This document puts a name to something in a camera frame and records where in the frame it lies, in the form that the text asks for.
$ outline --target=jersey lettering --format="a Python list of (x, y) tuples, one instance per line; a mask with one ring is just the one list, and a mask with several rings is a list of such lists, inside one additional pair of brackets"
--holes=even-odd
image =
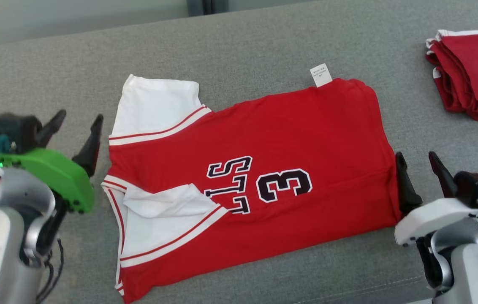
[[(234, 173), (243, 173), (250, 171), (252, 164), (251, 156), (243, 156), (233, 158), (226, 163), (210, 164), (207, 168), (207, 177), (214, 179), (215, 177), (227, 176)], [(206, 189), (204, 194), (208, 197), (225, 193), (244, 193), (247, 188), (247, 174), (235, 175), (232, 179), (234, 183), (231, 187)], [(281, 172), (273, 172), (260, 175), (256, 180), (256, 187), (258, 189), (258, 196), (260, 200), (270, 203), (278, 200), (277, 191), (285, 191), (292, 189), (290, 182), (297, 181), (297, 186), (293, 187), (295, 195), (310, 192), (312, 190), (312, 183), (309, 174), (303, 169), (285, 170)], [(276, 190), (271, 190), (270, 185), (275, 184)], [(229, 209), (232, 213), (249, 214), (250, 206), (246, 196), (235, 196), (232, 198), (234, 204), (239, 206)]]
[[(290, 190), (290, 181), (297, 181), (297, 186), (293, 187), (295, 195), (310, 192), (312, 183), (309, 174), (303, 169), (285, 170), (282, 172), (274, 172), (260, 175), (256, 181), (258, 187), (258, 196), (260, 200), (266, 203), (277, 201), (277, 191)], [(270, 190), (269, 185), (276, 184), (277, 190)]]
[(212, 197), (213, 195), (224, 194), (224, 193), (243, 193), (246, 186), (247, 186), (247, 175), (237, 175), (234, 176), (232, 181), (237, 183), (232, 187), (227, 188), (220, 188), (220, 189), (207, 189), (204, 191), (204, 194), (208, 197)]
[(248, 205), (248, 199), (246, 196), (237, 196), (233, 198), (234, 204), (239, 204), (237, 208), (228, 209), (231, 213), (249, 214), (250, 206)]
[(246, 172), (250, 170), (250, 164), (252, 164), (252, 157), (250, 156), (243, 156), (229, 160), (226, 162), (226, 164), (224, 164), (224, 168), (222, 168), (222, 163), (213, 163), (210, 164), (207, 169), (207, 177), (213, 179), (215, 177), (229, 175), (234, 165), (237, 165), (235, 168), (235, 173)]

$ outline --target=basketball jersey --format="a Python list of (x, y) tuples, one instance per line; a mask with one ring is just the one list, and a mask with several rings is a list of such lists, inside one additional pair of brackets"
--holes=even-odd
[(195, 82), (131, 75), (109, 153), (125, 303), (400, 217), (378, 100), (355, 79), (213, 112)]

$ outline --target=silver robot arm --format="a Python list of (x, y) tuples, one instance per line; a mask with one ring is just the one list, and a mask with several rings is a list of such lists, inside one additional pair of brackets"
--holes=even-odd
[(33, 304), (46, 258), (38, 254), (36, 241), (55, 198), (27, 171), (4, 168), (0, 175), (0, 304)]
[(434, 152), (429, 157), (446, 198), (422, 205), (397, 154), (403, 219), (395, 227), (397, 244), (415, 244), (434, 298), (419, 303), (478, 304), (478, 174), (452, 177)]

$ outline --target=clothing tag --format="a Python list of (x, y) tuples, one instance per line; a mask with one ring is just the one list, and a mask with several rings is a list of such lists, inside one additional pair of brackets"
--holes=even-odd
[(320, 88), (324, 84), (333, 81), (325, 63), (322, 63), (317, 67), (310, 69), (310, 73), (312, 74), (312, 78), (314, 79), (314, 82), (316, 83), (316, 86), (318, 88)]

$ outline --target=gray couch cushion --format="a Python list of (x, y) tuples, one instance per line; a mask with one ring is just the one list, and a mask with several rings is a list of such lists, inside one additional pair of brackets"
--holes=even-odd
[[(361, 79), (378, 93), (389, 142), (431, 201), (442, 192), (429, 150), (454, 173), (478, 171), (478, 122), (444, 111), (424, 59), (424, 40), (439, 28), (478, 29), (478, 0), (328, 0), (7, 44), (0, 46), (0, 111), (45, 120), (67, 109), (50, 146), (73, 155), (97, 113), (110, 133), (130, 73), (198, 81), (202, 102), (221, 110), (311, 86), (309, 69), (326, 62), (333, 77)], [(108, 167), (104, 140), (96, 210), (61, 227), (65, 273), (50, 303), (121, 301), (113, 289), (117, 226), (98, 188)], [(140, 302), (402, 303), (428, 296), (417, 250), (397, 246), (393, 229), (384, 229), (159, 287)]]

